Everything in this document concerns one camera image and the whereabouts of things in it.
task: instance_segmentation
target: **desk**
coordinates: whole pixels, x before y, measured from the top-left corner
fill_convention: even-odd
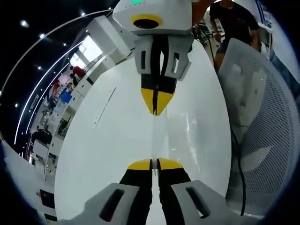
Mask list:
[[[169,141],[162,141],[157,154],[178,160],[191,179],[225,196],[231,167],[225,99],[199,42],[193,43],[189,59],[190,69],[163,113]],[[85,202],[119,182],[131,163],[151,157],[154,116],[140,88],[132,58],[103,73],[83,100],[58,160],[54,187],[58,219],[80,214]]]

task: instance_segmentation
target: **black t-shirt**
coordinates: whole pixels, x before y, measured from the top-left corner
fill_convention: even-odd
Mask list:
[[[247,44],[251,42],[250,30],[257,30],[258,23],[254,16],[243,6],[233,2],[232,8],[225,8],[216,2],[210,6],[210,17],[218,19],[225,32],[225,41],[236,38]]]

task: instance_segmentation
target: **window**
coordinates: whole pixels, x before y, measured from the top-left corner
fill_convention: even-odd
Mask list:
[[[89,62],[92,62],[95,58],[102,54],[101,49],[89,35],[79,46],[79,51],[81,51],[81,53],[87,58]]]
[[[74,55],[72,56],[70,63],[72,66],[79,66],[80,68],[85,67],[85,63],[79,58],[76,53],[74,53]]]

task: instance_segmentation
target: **chair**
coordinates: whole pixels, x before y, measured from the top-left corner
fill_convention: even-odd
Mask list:
[[[251,46],[231,39],[219,80],[230,125],[241,151],[246,182],[245,213],[264,216],[285,188],[300,151],[295,100],[273,65]],[[233,154],[227,205],[240,211],[242,182]]]

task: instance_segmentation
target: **black ceiling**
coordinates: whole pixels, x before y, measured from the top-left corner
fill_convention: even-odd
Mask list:
[[[48,33],[55,27],[79,17],[82,12],[88,14],[109,7],[114,8],[118,2],[119,0],[6,1],[6,10],[1,15],[3,41],[0,88],[14,64],[39,39],[39,34]],[[84,38],[84,33],[78,38],[80,31],[85,30],[88,23],[100,15],[102,14],[82,18],[55,31],[34,47],[16,68],[0,98],[0,130],[9,144],[13,144],[22,109],[40,78],[72,45]],[[26,20],[29,27],[22,27],[21,20]],[[55,76],[53,71],[59,71],[62,63],[66,61],[62,60],[53,68],[40,84],[41,88],[49,84]],[[28,124],[30,116],[29,113],[24,114],[20,128]],[[26,141],[26,137],[18,136],[14,149],[22,151]]]

